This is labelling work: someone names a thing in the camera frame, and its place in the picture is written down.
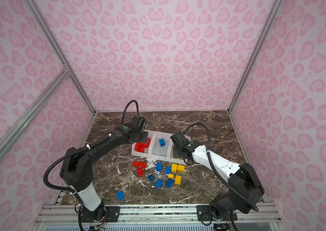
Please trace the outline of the long red brick slanted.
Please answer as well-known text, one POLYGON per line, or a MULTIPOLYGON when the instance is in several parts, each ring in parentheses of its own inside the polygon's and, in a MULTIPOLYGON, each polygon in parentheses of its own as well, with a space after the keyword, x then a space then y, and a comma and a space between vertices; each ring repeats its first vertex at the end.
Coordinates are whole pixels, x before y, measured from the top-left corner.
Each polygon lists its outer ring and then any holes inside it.
POLYGON ((149 148, 149 146, 150 146, 150 142, 151 142, 151 139, 150 139, 150 138, 147 138, 147 141, 146 141, 146 143, 144 144, 144 147, 145 147, 145 148, 149 148))

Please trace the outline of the long yellow brick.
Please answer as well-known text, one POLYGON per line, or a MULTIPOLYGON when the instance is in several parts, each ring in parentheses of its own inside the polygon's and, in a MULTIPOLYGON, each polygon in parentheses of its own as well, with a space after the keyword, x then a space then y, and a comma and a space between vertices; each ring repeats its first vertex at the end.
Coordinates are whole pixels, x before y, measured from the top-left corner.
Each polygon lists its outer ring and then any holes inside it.
POLYGON ((179 175, 176 175, 175 177, 175 185, 180 185, 181 184, 182 177, 179 175))

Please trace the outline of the blue studded brick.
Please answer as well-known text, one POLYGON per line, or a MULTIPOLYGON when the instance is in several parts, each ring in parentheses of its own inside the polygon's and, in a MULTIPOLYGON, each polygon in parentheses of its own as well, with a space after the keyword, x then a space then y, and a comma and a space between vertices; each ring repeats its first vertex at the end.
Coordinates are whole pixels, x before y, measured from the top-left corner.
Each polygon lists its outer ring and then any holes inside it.
POLYGON ((166 183, 165 183, 165 186, 166 188, 171 188, 174 184, 174 181, 172 179, 169 179, 166 183))

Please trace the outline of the small blue brick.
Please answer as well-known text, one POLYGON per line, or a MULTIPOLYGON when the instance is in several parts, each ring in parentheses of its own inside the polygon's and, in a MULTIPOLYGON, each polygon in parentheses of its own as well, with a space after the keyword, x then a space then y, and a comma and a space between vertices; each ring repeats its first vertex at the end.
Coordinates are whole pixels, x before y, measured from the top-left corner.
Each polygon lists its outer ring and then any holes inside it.
POLYGON ((153 181, 155 180, 155 177, 154 177, 153 175, 149 175, 149 176, 148 176, 148 180, 149 180, 150 182, 153 182, 153 181))

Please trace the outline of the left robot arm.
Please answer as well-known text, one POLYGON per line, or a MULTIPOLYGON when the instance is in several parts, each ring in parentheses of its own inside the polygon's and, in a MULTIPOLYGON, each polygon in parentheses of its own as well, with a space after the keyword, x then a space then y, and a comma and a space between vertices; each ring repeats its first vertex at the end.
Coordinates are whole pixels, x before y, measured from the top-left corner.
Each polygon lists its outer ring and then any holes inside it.
POLYGON ((67 155, 72 156, 63 161, 60 176, 86 211, 95 215, 104 213, 104 203, 93 186, 93 165, 119 146, 146 142, 145 127, 145 118, 135 115, 129 123, 116 127, 104 138, 67 151, 67 155))

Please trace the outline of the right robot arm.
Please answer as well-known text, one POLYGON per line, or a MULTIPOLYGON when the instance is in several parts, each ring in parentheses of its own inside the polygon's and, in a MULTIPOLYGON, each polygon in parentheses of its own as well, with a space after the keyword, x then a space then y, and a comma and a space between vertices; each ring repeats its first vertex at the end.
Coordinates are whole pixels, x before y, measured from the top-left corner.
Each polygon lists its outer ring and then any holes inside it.
POLYGON ((255 206, 264 195, 264 188, 252 165, 229 161, 209 150, 203 143, 189 141, 182 131, 176 132, 170 139, 175 154, 206 166, 228 188, 227 193, 218 195, 209 203, 212 218, 223 219, 235 210, 244 214, 256 211, 255 206))

